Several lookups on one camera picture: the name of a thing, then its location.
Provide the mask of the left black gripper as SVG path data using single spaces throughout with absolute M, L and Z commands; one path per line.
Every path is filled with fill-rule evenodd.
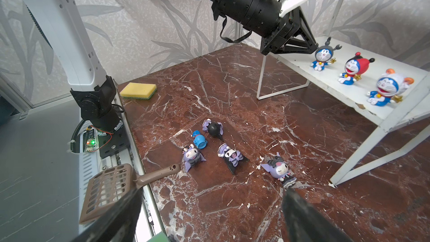
M 290 11 L 280 19 L 278 26 L 267 38 L 262 38 L 260 52 L 273 54 L 311 54 L 318 44 L 301 7 Z

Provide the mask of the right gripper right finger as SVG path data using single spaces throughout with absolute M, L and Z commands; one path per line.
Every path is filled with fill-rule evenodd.
M 350 242 L 351 238 L 335 227 L 294 189 L 282 199 L 282 212 L 292 242 Z

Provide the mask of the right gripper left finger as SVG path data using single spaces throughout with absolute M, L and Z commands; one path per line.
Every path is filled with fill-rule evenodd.
M 133 242 L 141 207 L 141 190 L 132 190 L 73 241 Z

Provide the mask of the small grey bunny figure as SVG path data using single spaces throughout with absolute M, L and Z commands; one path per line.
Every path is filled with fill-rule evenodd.
M 315 71 L 323 71 L 326 66 L 332 65 L 336 62 L 334 52 L 342 49 L 342 46 L 338 44 L 333 48 L 330 43 L 331 37 L 328 37 L 325 44 L 317 48 L 315 52 L 315 60 L 311 64 L 311 67 Z

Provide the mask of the red hat Doraemon figure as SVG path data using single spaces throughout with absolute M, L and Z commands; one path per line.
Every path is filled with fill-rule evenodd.
M 353 85 L 355 82 L 361 79 L 363 75 L 370 67 L 370 64 L 375 61 L 375 58 L 364 58 L 360 52 L 357 52 L 355 56 L 349 59 L 344 66 L 344 72 L 339 75 L 338 82 L 344 85 Z

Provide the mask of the white hooded Doraemon figure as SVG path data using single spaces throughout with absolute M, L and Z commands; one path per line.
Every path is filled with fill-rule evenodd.
M 387 69 L 378 79 L 376 91 L 367 93 L 367 102 L 374 106 L 385 106 L 390 103 L 397 103 L 398 98 L 402 98 L 404 93 L 412 84 L 414 79 L 395 72 L 394 69 Z

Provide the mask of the blue cup toy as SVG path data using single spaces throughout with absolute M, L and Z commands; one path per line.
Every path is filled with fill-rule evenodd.
M 207 146 L 208 141 L 198 130 L 194 131 L 191 136 L 193 137 L 193 144 L 197 149 L 202 150 Z

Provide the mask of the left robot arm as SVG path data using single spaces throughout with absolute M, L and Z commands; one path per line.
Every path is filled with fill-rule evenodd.
M 119 84 L 227 47 L 243 31 L 214 20 L 209 0 L 75 0 L 95 52 Z M 31 104 L 70 91 L 22 0 L 1 0 L 1 74 Z

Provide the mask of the white two-tier metal shelf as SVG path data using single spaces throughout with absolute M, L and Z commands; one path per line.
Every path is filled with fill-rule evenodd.
M 258 100 L 278 96 L 292 91 L 304 89 L 315 84 L 325 92 L 342 103 L 353 108 L 357 113 L 376 124 L 376 129 L 366 138 L 360 147 L 346 160 L 346 162 L 330 178 L 333 186 L 338 186 L 368 171 L 398 159 L 417 147 L 430 135 L 430 128 L 426 127 L 418 135 L 406 143 L 402 148 L 389 153 L 367 164 L 357 164 L 390 132 L 401 129 L 415 122 L 422 121 L 430 116 L 430 74 L 429 72 L 407 65 L 405 63 L 365 51 L 365 54 L 376 57 L 375 67 L 371 67 L 363 81 L 356 81 L 354 85 L 342 85 L 334 77 L 343 72 L 341 65 L 328 67 L 325 72 L 312 71 L 305 64 L 310 56 L 305 55 L 275 55 L 281 63 L 306 78 L 303 85 L 291 87 L 275 93 L 257 94 Z M 415 78 L 415 83 L 406 91 L 405 98 L 399 103 L 388 104 L 384 107 L 374 106 L 370 103 L 367 93 L 377 89 L 378 78 L 389 67 L 399 70 L 406 76 Z

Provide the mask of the brown plastic litter scoop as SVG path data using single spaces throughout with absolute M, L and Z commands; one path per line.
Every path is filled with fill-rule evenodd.
M 103 170 L 88 181 L 79 224 L 97 220 L 127 193 L 179 171 L 178 164 L 144 175 L 139 175 L 130 164 Z

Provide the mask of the purple dress Kuromi figure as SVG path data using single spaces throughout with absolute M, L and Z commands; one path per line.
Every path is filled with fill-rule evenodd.
M 290 168 L 279 152 L 273 159 L 270 159 L 265 164 L 260 164 L 260 166 L 273 178 L 280 181 L 285 189 L 292 187 L 297 181 L 297 178 L 291 174 Z

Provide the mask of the small circuit board with LED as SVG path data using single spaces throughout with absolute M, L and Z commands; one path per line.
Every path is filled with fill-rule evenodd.
M 98 149 L 97 131 L 93 128 L 87 128 L 84 136 L 84 152 L 95 152 Z

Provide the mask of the purple striped Kuromi figure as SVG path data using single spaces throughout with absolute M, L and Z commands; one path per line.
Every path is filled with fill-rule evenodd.
M 199 162 L 207 161 L 203 154 L 196 148 L 194 144 L 186 145 L 182 149 L 185 170 L 189 170 L 196 166 Z

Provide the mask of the black Kuromi figure lying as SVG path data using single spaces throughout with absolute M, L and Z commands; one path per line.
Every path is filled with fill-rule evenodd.
M 223 141 L 224 129 L 223 125 L 219 122 L 213 122 L 211 119 L 206 119 L 203 121 L 202 130 L 209 133 L 213 138 L 217 138 Z

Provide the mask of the yellow green sponge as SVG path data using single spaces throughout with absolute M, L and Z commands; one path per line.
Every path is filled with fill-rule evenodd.
M 157 90 L 155 84 L 141 84 L 130 82 L 121 92 L 120 96 L 130 99 L 150 99 Z

